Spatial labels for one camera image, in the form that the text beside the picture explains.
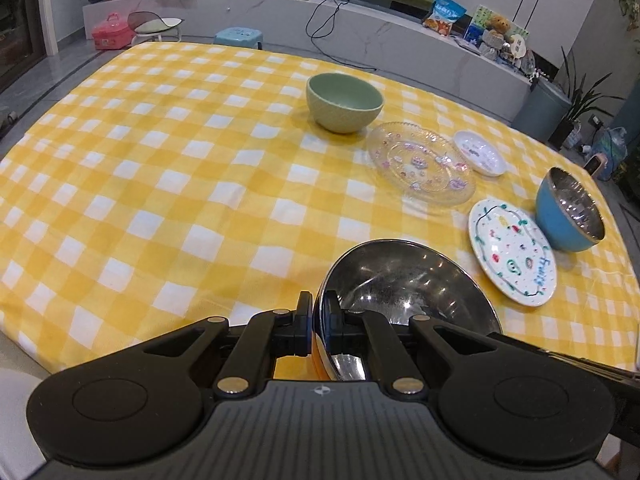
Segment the blue bowl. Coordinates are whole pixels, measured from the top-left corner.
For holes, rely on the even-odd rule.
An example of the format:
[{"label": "blue bowl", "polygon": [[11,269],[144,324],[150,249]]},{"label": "blue bowl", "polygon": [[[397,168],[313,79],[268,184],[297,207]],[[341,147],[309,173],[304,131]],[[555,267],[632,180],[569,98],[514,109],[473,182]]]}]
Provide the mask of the blue bowl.
[{"label": "blue bowl", "polygon": [[569,173],[551,168],[536,196],[536,222],[554,249],[577,253],[604,238],[593,199]]}]

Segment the green bowl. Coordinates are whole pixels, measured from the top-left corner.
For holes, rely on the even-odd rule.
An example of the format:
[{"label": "green bowl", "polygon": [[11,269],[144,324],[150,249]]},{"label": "green bowl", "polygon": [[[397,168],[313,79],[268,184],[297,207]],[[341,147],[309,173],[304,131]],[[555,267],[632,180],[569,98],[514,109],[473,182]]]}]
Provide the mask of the green bowl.
[{"label": "green bowl", "polygon": [[375,119],[385,103],[382,94],[357,77],[327,72],[306,82],[306,104],[323,128],[334,134],[350,134]]}]

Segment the clear glass plate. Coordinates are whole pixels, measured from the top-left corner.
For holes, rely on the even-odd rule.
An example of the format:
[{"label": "clear glass plate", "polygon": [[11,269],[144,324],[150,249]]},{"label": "clear glass plate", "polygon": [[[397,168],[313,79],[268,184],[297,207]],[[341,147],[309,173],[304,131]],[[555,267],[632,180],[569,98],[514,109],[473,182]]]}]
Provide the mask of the clear glass plate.
[{"label": "clear glass plate", "polygon": [[417,124],[380,124],[367,136],[367,150],[380,174],[410,196],[458,205],[476,190],[462,153],[448,140]]}]

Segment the gray gripper base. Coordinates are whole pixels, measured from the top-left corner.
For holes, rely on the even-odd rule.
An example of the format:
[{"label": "gray gripper base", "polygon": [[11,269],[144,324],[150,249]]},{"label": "gray gripper base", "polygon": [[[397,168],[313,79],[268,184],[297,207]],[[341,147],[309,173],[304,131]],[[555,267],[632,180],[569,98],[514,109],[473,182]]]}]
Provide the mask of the gray gripper base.
[{"label": "gray gripper base", "polygon": [[270,381],[247,400],[222,402],[192,440],[151,462],[87,470],[49,462],[33,480],[589,480],[594,462],[516,471],[458,448],[428,408],[371,382]]}]

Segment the silver screw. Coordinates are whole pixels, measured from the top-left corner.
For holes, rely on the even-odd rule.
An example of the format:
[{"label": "silver screw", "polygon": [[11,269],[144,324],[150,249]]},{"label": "silver screw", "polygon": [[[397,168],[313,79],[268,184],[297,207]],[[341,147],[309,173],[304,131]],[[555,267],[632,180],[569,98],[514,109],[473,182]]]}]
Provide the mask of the silver screw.
[{"label": "silver screw", "polygon": [[249,381],[242,377],[225,377],[218,381],[218,389],[226,394],[239,394],[249,387]]},{"label": "silver screw", "polygon": [[393,383],[394,390],[397,390],[401,394],[419,394],[424,388],[424,383],[420,379],[414,379],[413,377],[400,377]]}]

